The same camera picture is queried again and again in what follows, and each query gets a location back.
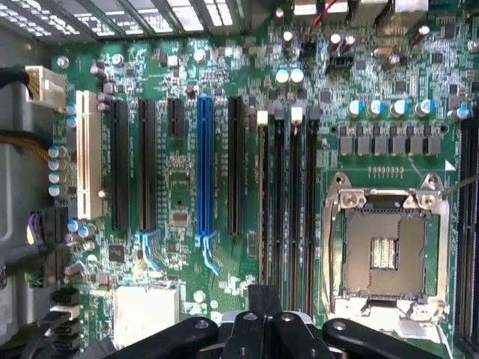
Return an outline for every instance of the red wire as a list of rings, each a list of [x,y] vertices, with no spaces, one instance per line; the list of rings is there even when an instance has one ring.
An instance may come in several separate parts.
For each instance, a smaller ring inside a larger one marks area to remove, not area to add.
[[[329,8],[330,8],[332,5],[334,5],[335,2],[336,2],[336,0],[331,0],[331,1],[324,7],[323,12],[320,13],[318,16],[316,16],[316,19],[314,19],[313,25],[311,26],[311,33],[314,32],[314,30],[316,29],[317,24],[320,23],[321,17],[324,17],[324,16],[328,13]]]

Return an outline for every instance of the black cable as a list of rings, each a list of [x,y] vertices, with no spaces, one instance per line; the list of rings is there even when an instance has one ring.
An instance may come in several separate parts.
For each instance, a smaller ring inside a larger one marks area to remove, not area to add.
[[[67,322],[70,318],[70,313],[60,312],[57,310],[52,310],[48,312],[43,319],[41,319],[38,325],[38,331],[35,335],[28,341],[27,345],[23,349],[22,356],[20,359],[33,359],[35,354],[40,348],[44,347],[44,340],[50,341],[48,338],[45,338],[48,330],[53,331],[59,325]]]

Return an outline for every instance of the white pci slot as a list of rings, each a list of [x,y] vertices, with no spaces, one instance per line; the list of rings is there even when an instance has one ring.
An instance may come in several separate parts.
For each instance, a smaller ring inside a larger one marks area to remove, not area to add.
[[[102,200],[98,197],[102,185],[102,124],[94,93],[76,92],[76,117],[78,218],[93,219],[103,213]]]

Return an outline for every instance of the pcie slot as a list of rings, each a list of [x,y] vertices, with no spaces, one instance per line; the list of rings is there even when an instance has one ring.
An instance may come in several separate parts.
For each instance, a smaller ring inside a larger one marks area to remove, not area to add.
[[[138,104],[139,230],[156,230],[156,106],[151,99]]]
[[[195,247],[201,248],[204,264],[215,274],[219,269],[213,264],[211,241],[215,235],[214,210],[214,118],[213,101],[198,97],[196,135],[196,221]]]
[[[128,106],[116,99],[111,106],[110,162],[112,171],[112,229],[128,230],[129,136]]]
[[[306,127],[306,159],[305,159],[305,261],[304,261],[304,307],[308,315],[313,315],[314,286],[314,228],[316,203],[316,145],[319,120],[319,109],[310,110]]]
[[[102,123],[97,110],[97,95],[76,92],[76,194],[78,217],[94,219],[103,213],[98,191],[102,186]]]
[[[228,232],[242,234],[245,123],[241,96],[228,98]]]
[[[273,219],[272,219],[272,271],[273,284],[282,301],[283,293],[283,223],[284,223],[284,116],[275,114],[273,154]]]
[[[290,188],[289,188],[289,307],[298,310],[298,245],[300,241],[300,212],[301,212],[301,129],[292,127],[290,131]]]

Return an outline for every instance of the blue pcie slot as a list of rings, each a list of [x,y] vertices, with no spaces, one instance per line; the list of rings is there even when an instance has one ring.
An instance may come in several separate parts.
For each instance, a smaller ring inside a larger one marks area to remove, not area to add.
[[[198,97],[196,134],[196,221],[195,247],[201,248],[204,264],[216,275],[219,269],[213,264],[212,239],[214,207],[214,119],[213,101],[206,96]]]

